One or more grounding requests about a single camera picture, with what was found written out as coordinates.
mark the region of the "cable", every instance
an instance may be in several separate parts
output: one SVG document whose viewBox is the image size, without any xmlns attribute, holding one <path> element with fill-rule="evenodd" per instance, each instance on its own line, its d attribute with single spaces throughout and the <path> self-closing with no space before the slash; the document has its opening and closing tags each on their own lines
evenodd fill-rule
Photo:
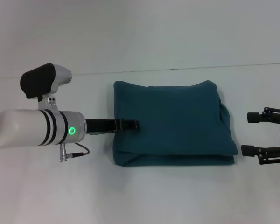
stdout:
<svg viewBox="0 0 280 224">
<path fill-rule="evenodd" d="M 86 148 L 85 146 L 82 146 L 81 144 L 79 144 L 79 143 L 75 143 L 77 146 L 80 146 L 80 147 L 82 147 L 82 148 L 84 148 L 84 149 L 86 149 L 86 151 L 87 151 L 87 153 L 83 153 L 83 155 L 87 155 L 87 154 L 89 154 L 90 153 L 90 151 L 89 151 L 89 149 L 88 148 Z"/>
<path fill-rule="evenodd" d="M 77 146 L 80 146 L 80 147 L 82 147 L 82 148 L 84 148 L 84 149 L 86 149 L 87 150 L 87 153 L 68 153 L 67 154 L 67 158 L 75 158 L 75 157 L 80 157 L 80 156 L 84 156 L 84 155 L 87 155 L 87 154 L 89 154 L 89 149 L 88 148 L 86 148 L 85 146 L 82 146 L 81 144 L 79 144 L 79 143 L 75 143 Z"/>
</svg>

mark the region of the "white surface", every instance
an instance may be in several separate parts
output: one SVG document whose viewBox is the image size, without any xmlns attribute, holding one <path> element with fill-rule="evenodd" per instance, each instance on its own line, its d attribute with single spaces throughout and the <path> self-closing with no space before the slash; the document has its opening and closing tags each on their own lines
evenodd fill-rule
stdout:
<svg viewBox="0 0 280 224">
<path fill-rule="evenodd" d="M 280 63 L 280 0 L 0 0 L 0 77 Z"/>
<path fill-rule="evenodd" d="M 56 97 L 60 110 L 111 118 L 116 80 L 193 85 L 207 79 L 230 110 L 238 145 L 278 145 L 278 125 L 248 124 L 246 113 L 280 108 L 280 65 L 76 75 Z M 17 78 L 0 79 L 0 111 L 7 108 L 37 108 Z M 90 155 L 66 163 L 59 162 L 59 146 L 0 150 L 0 224 L 280 224 L 280 164 L 261 166 L 239 155 L 229 167 L 123 168 L 112 161 L 112 134 L 83 144 Z"/>
</svg>

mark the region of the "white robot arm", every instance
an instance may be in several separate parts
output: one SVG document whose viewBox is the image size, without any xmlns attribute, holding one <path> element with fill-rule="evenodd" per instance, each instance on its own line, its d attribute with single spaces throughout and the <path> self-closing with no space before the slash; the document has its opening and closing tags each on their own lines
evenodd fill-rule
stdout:
<svg viewBox="0 0 280 224">
<path fill-rule="evenodd" d="M 6 110 L 0 114 L 0 148 L 60 145 L 60 160 L 83 153 L 66 154 L 65 144 L 78 143 L 86 134 L 95 135 L 124 130 L 138 130 L 136 120 L 85 119 L 79 112 L 59 111 L 58 86 L 71 81 L 71 71 L 55 64 L 45 64 L 21 77 L 21 89 L 27 98 L 38 99 L 38 110 Z"/>
</svg>

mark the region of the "green light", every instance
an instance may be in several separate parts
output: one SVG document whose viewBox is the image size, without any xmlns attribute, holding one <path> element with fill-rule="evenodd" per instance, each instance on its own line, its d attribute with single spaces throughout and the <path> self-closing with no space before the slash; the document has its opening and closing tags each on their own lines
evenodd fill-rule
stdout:
<svg viewBox="0 0 280 224">
<path fill-rule="evenodd" d="M 69 134 L 73 135 L 76 132 L 76 129 L 74 127 L 69 128 Z"/>
</svg>

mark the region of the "folded towel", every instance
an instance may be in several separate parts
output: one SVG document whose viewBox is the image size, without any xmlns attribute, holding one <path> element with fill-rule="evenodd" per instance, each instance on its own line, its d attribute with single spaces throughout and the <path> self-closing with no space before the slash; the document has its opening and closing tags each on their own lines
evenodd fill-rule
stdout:
<svg viewBox="0 0 280 224">
<path fill-rule="evenodd" d="M 238 151 L 228 110 L 211 81 L 193 86 L 114 83 L 115 118 L 136 119 L 138 131 L 115 133 L 120 166 L 231 165 Z"/>
</svg>

